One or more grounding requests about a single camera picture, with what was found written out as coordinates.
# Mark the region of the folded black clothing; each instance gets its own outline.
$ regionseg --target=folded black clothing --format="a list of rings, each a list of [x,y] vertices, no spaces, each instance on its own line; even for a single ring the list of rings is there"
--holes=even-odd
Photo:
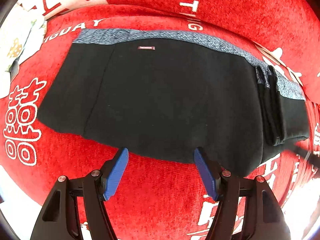
[[[95,44],[92,39],[99,35],[86,33],[90,44],[73,43],[39,107],[38,119],[57,132],[126,146],[133,153],[162,160],[193,163],[194,149],[202,146],[210,159],[239,176],[278,154],[281,140],[307,135],[309,125],[303,118],[287,124],[297,115],[307,118],[304,100],[294,99],[300,98],[299,91],[284,89],[292,85],[286,81],[279,88],[277,75],[273,84],[270,71],[266,75],[265,69],[249,63],[258,62],[249,53],[225,41],[208,43],[203,34],[201,39],[193,37],[196,44],[139,39],[141,33],[188,39],[195,35],[191,32],[134,32],[132,41],[123,41],[118,33],[111,44]],[[280,114],[278,105],[268,104],[277,100],[271,95],[271,83],[283,109]],[[285,125],[279,126],[277,118]]]

